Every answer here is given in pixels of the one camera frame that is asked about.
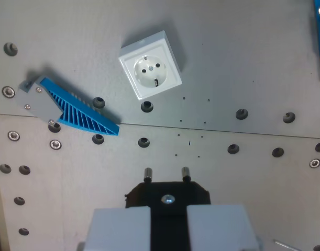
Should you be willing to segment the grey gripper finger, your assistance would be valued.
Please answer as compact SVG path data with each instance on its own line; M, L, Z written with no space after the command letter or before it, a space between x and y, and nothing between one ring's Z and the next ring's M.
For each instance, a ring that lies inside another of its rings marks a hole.
M242 205L187 206L191 250L260 250Z
M151 209L94 210L83 250L151 250Z

